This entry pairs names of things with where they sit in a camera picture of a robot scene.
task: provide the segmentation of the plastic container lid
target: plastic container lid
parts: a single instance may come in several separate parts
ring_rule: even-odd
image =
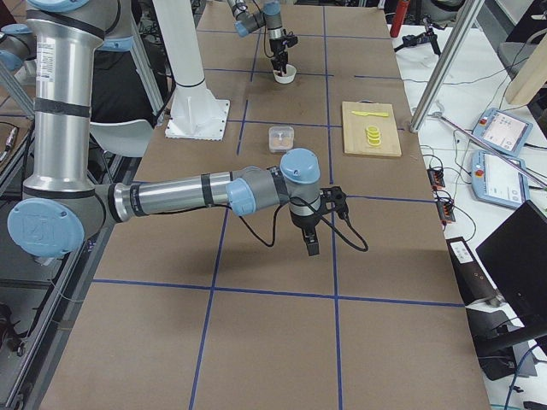
[[[297,68],[291,64],[287,64],[287,74],[279,75],[279,71],[273,71],[273,77],[280,84],[290,84],[295,75],[297,75]]]
[[[271,126],[269,130],[270,152],[286,152],[294,144],[294,129],[291,126]]]

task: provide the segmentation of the white desk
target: white desk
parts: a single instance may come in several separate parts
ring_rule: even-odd
[[[393,40],[393,45],[398,46],[402,41],[401,37],[408,34],[419,34],[423,32],[421,26],[404,26],[401,30],[400,37]],[[450,35],[450,29],[442,32],[437,30],[438,41],[443,49],[446,40]],[[409,100],[409,106],[415,108],[420,97],[426,88],[426,83],[417,83],[410,81],[428,80],[432,70],[437,63],[437,57],[433,54],[429,44],[419,47],[403,49],[397,52],[397,63],[401,70],[405,81],[405,90]],[[468,34],[468,37],[463,45],[458,57],[456,58],[452,68],[449,71],[445,83],[459,83],[462,81],[473,81],[482,77],[489,76],[503,69],[503,64],[497,58],[496,52],[490,46],[483,32],[478,29],[473,29]],[[488,107],[498,107],[502,99],[502,95],[509,84],[509,78],[505,71],[498,73],[489,79],[482,79],[473,84],[467,85],[444,85],[438,94],[438,100],[444,107],[444,115],[453,120],[456,124],[471,129],[476,124],[480,115]],[[506,102],[502,108],[513,108]],[[433,106],[431,112],[439,111],[439,106]],[[529,110],[518,108],[511,113],[529,120],[535,124],[535,120]],[[465,154],[468,146],[468,139],[456,134],[456,141],[453,138],[453,130],[439,120],[433,118],[427,119],[419,132],[420,143],[427,145],[434,150],[434,154],[439,157],[445,167],[458,168],[455,164],[455,156],[458,163],[462,164],[467,170],[470,168],[470,160],[472,153],[478,148],[472,144],[468,147],[467,155]],[[534,127],[528,143],[539,146],[547,146],[545,136],[538,127]],[[422,146],[423,154],[433,154],[430,148]],[[524,148],[521,151],[520,158],[526,161],[526,165],[531,169],[543,174],[547,174],[547,152],[539,151],[530,148]],[[429,157],[426,157],[425,163],[429,164]],[[432,165],[438,165],[436,160],[433,160]],[[469,177],[463,173],[463,178],[469,181]],[[512,210],[503,208],[497,205],[479,202],[473,195],[471,185],[463,184],[462,179],[456,191],[457,173],[451,170],[445,170],[444,181],[446,190],[454,196],[456,193],[456,206],[465,210],[477,224],[477,232],[468,244],[471,249],[475,249],[482,241],[488,237],[498,226],[502,224],[511,214]],[[542,209],[547,208],[547,192],[531,191],[533,202]],[[464,238],[471,237],[473,233],[473,224],[471,221],[456,210],[456,223],[446,227],[444,235],[447,238],[463,236]],[[515,316],[510,307],[504,306],[508,317]],[[542,352],[539,349],[534,350],[534,354],[541,357]],[[547,365],[537,365],[537,378],[518,378],[516,385],[520,386],[525,391],[523,393],[513,392],[509,405],[523,408],[523,401],[538,401],[547,403]],[[504,404],[508,392],[511,377],[506,377],[496,382],[488,380],[486,377],[485,385],[488,390],[490,401],[493,404]]]

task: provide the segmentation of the computer monitor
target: computer monitor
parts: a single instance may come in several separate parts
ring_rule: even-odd
[[[532,339],[547,353],[547,217],[525,201],[479,245],[477,255],[524,324],[506,334],[475,339],[479,357]]]

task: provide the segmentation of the red cylinder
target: red cylinder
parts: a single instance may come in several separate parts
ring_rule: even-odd
[[[407,16],[407,10],[409,9],[410,0],[399,0],[397,3],[397,9],[395,10],[395,17],[391,23],[390,36],[395,38],[401,31],[401,25],[404,23],[404,18]]]

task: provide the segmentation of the blue joint cap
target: blue joint cap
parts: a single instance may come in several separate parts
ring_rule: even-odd
[[[265,15],[278,15],[281,13],[281,6],[279,6],[279,2],[269,2],[264,4],[262,11]]]
[[[249,35],[249,30],[247,30],[247,27],[241,21],[236,21],[233,25],[236,27],[239,37],[247,37]]]
[[[21,58],[9,51],[0,50],[0,61],[3,62],[9,71],[18,70],[23,65]]]
[[[6,34],[16,35],[16,34],[31,34],[32,30],[28,28],[26,24],[8,24],[7,26],[2,27],[2,32]]]
[[[67,13],[85,6],[89,0],[27,0],[33,7],[52,13]]]
[[[84,242],[84,227],[78,217],[50,199],[19,202],[9,213],[8,231],[26,252],[48,258],[60,258]]]
[[[244,179],[233,180],[226,186],[226,193],[230,207],[237,216],[253,214],[256,211],[255,196]]]
[[[101,51],[125,52],[133,47],[133,36],[125,38],[106,38],[98,49]]]
[[[314,184],[321,176],[317,157],[309,149],[291,149],[283,155],[279,167],[283,176],[296,184]]]

